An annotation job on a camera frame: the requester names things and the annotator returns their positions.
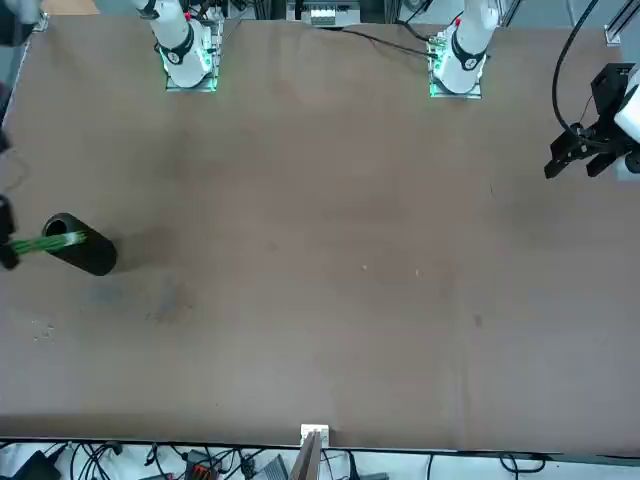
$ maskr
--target wire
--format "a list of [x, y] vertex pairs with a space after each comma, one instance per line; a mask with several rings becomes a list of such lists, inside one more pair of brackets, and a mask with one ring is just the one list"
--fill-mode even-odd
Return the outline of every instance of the wire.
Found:
[[89, 450], [91, 450], [91, 453], [93, 453], [94, 458], [95, 458], [95, 463], [94, 466], [98, 467], [98, 471], [100, 472], [100, 476], [102, 477], [102, 480], [111, 480], [111, 478], [109, 477], [109, 475], [107, 475], [107, 472], [104, 470], [104, 468], [102, 468], [102, 465], [100, 465], [100, 460], [102, 459], [102, 456], [107, 453], [107, 450], [109, 449], [109, 447], [107, 447], [106, 445], [102, 445], [98, 451], [100, 452], [99, 454], [96, 453], [96, 451], [93, 449], [93, 447], [91, 446], [91, 444], [89, 444]]
[[422, 2], [422, 4], [418, 8], [416, 8], [416, 11], [413, 12], [413, 15], [411, 15], [407, 20], [404, 20], [404, 21], [398, 20], [396, 23], [406, 28], [409, 31], [409, 33], [414, 37], [416, 37], [418, 40], [422, 40], [423, 42], [428, 42], [431, 39], [431, 37], [430, 36], [425, 37], [423, 35], [420, 35], [418, 32], [415, 31], [415, 29], [411, 25], [409, 25], [409, 22], [413, 20], [414, 17], [421, 11], [426, 13], [426, 11], [429, 9], [432, 3], [433, 3], [433, 0], [424, 0], [424, 2]]
[[[251, 460], [253, 457], [256, 457], [257, 455], [260, 455], [262, 452], [264, 452], [266, 450], [266, 448], [261, 448], [260, 450], [258, 450], [255, 453], [252, 453], [251, 455], [249, 455], [248, 457], [244, 458], [244, 461], [248, 461]], [[228, 480], [231, 477], [233, 477], [233, 474], [236, 473], [238, 470], [240, 470], [240, 468], [242, 467], [242, 461], [240, 462], [240, 465], [238, 465], [236, 468], [234, 468], [233, 470], [231, 470], [231, 472], [229, 473], [229, 475], [227, 475], [226, 477], [224, 477], [224, 480]]]
[[458, 18], [460, 18], [460, 15], [462, 15], [463, 13], [464, 13], [464, 10], [462, 10], [458, 15], [453, 17], [453, 20], [451, 20], [451, 22], [449, 23], [449, 26], [453, 25], [453, 22], [455, 22]]
[[57, 443], [54, 443], [53, 445], [51, 445], [49, 448], [47, 448], [47, 449], [46, 449], [44, 452], [42, 452], [42, 453], [44, 453], [44, 454], [46, 455], [46, 454], [47, 454], [47, 453], [49, 453], [51, 450], [53, 450], [57, 445], [64, 445], [65, 443], [66, 443], [66, 442], [57, 442]]
[[[504, 462], [505, 457], [511, 460], [511, 463], [513, 463], [513, 467], [510, 467]], [[521, 473], [539, 473], [542, 470], [544, 470], [544, 467], [547, 466], [547, 461], [544, 458], [540, 460], [540, 465], [538, 465], [535, 468], [520, 468], [514, 456], [509, 454], [501, 455], [499, 457], [499, 460], [500, 460], [500, 465], [502, 465], [502, 468], [504, 468], [509, 473], [513, 473], [515, 475], [516, 480], [518, 480], [518, 476]]]
[[413, 20], [415, 18], [416, 15], [418, 15], [419, 13], [421, 13], [423, 10], [426, 12], [429, 7], [431, 6], [431, 4], [433, 3], [433, 0], [424, 0], [424, 2], [422, 2], [422, 4], [416, 8], [416, 11], [413, 12], [413, 15], [411, 15], [405, 23], [409, 23], [411, 20]]
[[393, 43], [393, 42], [390, 42], [388, 40], [383, 40], [381, 38], [374, 37], [374, 36], [368, 35], [366, 33], [356, 32], [354, 30], [339, 30], [339, 31], [341, 31], [343, 33], [350, 33], [351, 35], [357, 35], [358, 37], [366, 38], [368, 40], [371, 40], [372, 42], [381, 43], [382, 45], [386, 45], [388, 47], [395, 48], [395, 49], [397, 49], [397, 50], [399, 50], [399, 51], [401, 51], [403, 53], [407, 53], [409, 55], [419, 55], [421, 57], [431, 57], [431, 58], [436, 58], [437, 57], [437, 55], [434, 54], [434, 53], [427, 53], [427, 52], [423, 52], [423, 51], [420, 51], [420, 50], [415, 50], [413, 48], [405, 47], [403, 45], [399, 45], [397, 43]]
[[584, 110], [582, 111], [582, 115], [580, 115], [580, 120], [578, 120], [578, 123], [582, 123], [582, 120], [584, 119], [584, 116], [587, 113], [591, 100], [593, 100], [593, 94], [591, 94], [591, 96], [589, 97], [589, 100], [587, 100], [587, 104], [584, 106]]
[[327, 468], [329, 469], [329, 476], [331, 476], [331, 480], [335, 480], [333, 470], [331, 468], [331, 462], [329, 461], [329, 457], [327, 457], [327, 452], [323, 450], [322, 455], [324, 455], [324, 460], [327, 462]]
[[431, 464], [433, 463], [433, 457], [435, 457], [435, 455], [431, 455], [429, 457], [429, 466], [427, 467], [427, 480], [431, 480]]
[[171, 447], [171, 450], [173, 450], [174, 452], [176, 452], [176, 454], [182, 459], [186, 461], [186, 456], [188, 455], [187, 453], [183, 453], [180, 450], [178, 450], [174, 445], [169, 445]]
[[325, 454], [325, 459], [324, 460], [320, 460], [321, 462], [328, 462], [329, 460], [333, 460], [334, 458], [340, 458], [340, 457], [344, 457], [345, 455], [347, 455], [346, 453], [341, 453], [340, 455], [333, 455], [331, 457], [327, 457]]
[[353, 453], [351, 453], [351, 450], [347, 450], [347, 455], [349, 455], [349, 480], [360, 480], [360, 474], [358, 473], [356, 459], [353, 458]]
[[102, 458], [102, 455], [105, 454], [108, 447], [105, 445], [101, 445], [96, 451], [93, 449], [93, 446], [91, 444], [87, 444], [87, 446], [89, 447], [89, 450], [91, 450], [91, 452], [87, 450], [87, 447], [84, 444], [82, 445], [82, 449], [89, 456], [89, 458], [87, 459], [87, 463], [85, 463], [85, 467], [83, 467], [82, 469], [82, 471], [84, 472], [86, 468], [85, 478], [87, 479], [89, 478], [89, 472], [91, 471], [91, 467], [93, 467], [94, 472], [97, 467], [98, 472], [100, 472], [100, 477], [102, 478], [102, 480], [110, 480], [109, 475], [107, 475], [107, 472], [105, 472], [102, 466], [100, 465], [100, 459]]
[[73, 450], [73, 454], [71, 455], [71, 460], [69, 461], [69, 479], [70, 480], [75, 480], [75, 475], [73, 474], [73, 464], [76, 461], [76, 454], [78, 453], [78, 450], [80, 450], [80, 443], [76, 446], [76, 448]]
[[418, 40], [422, 40], [423, 42], [428, 42], [431, 39], [430, 35], [427, 35], [425, 37], [423, 35], [420, 35], [418, 32], [416, 32], [415, 29], [411, 25], [409, 25], [409, 22], [403, 22], [402, 20], [398, 20], [396, 23], [406, 28], [409, 31], [409, 33], [414, 37], [416, 37]]
[[582, 28], [582, 25], [587, 20], [587, 17], [589, 16], [589, 14], [595, 8], [595, 6], [598, 4], [599, 1], [600, 0], [591, 0], [589, 5], [583, 12], [582, 16], [578, 20], [578, 23], [576, 23], [576, 26], [573, 27], [573, 30], [571, 31], [571, 34], [569, 35], [567, 42], [564, 44], [564, 47], [562, 47], [562, 51], [560, 52], [560, 56], [558, 57], [558, 62], [556, 63], [555, 71], [553, 72], [553, 83], [551, 86], [551, 101], [553, 103], [553, 113], [555, 114], [556, 119], [558, 120], [558, 123], [562, 126], [562, 128], [564, 128], [566, 132], [576, 137], [576, 139], [578, 139], [582, 144], [588, 145], [591, 147], [596, 147], [600, 151], [604, 151], [604, 149], [608, 147], [607, 143], [589, 140], [588, 138], [585, 138], [582, 135], [578, 134], [569, 126], [569, 124], [567, 124], [565, 119], [562, 118], [562, 114], [560, 113], [560, 108], [558, 107], [558, 79], [560, 77], [560, 68], [562, 67], [562, 62], [564, 61], [564, 58], [567, 56], [567, 52], [569, 51], [571, 44], [575, 40], [576, 35], [578, 35], [580, 28]]

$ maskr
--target black cup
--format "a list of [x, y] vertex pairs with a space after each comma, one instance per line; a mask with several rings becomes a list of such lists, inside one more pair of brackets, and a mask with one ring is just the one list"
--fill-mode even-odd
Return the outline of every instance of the black cup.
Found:
[[51, 217], [42, 229], [42, 234], [48, 237], [78, 231], [86, 235], [83, 243], [48, 253], [92, 275], [109, 273], [118, 259], [113, 243], [70, 213], [58, 213]]

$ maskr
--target green object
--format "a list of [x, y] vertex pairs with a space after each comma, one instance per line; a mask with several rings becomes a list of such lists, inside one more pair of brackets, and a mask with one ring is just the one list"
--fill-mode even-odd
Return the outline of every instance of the green object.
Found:
[[30, 240], [13, 240], [11, 248], [16, 255], [26, 255], [32, 252], [56, 252], [71, 245], [78, 245], [86, 240], [84, 232], [71, 232], [49, 237], [37, 237]]

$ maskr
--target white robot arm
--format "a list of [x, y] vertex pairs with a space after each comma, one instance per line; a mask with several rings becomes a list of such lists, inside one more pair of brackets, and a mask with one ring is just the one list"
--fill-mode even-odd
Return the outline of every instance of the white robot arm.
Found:
[[636, 143], [640, 144], [640, 65], [629, 74], [629, 83], [614, 121]]
[[478, 81], [500, 17], [495, 0], [465, 0], [464, 7], [444, 32], [447, 49], [434, 72], [442, 86], [454, 94], [469, 92]]
[[149, 21], [167, 73], [182, 88], [191, 88], [213, 71], [211, 28], [187, 20], [178, 0], [132, 0]]

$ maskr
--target tabletop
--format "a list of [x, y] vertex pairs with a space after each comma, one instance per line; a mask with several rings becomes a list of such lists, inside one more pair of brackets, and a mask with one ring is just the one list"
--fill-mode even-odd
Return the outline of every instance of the tabletop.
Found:
[[[165, 92], [137, 18], [34, 38], [0, 162], [19, 234], [70, 212], [119, 261], [0, 275], [0, 432], [637, 453], [640, 189], [543, 175], [568, 31], [497, 31], [465, 101], [355, 35], [237, 27], [214, 94]], [[617, 59], [578, 36], [568, 119]]]

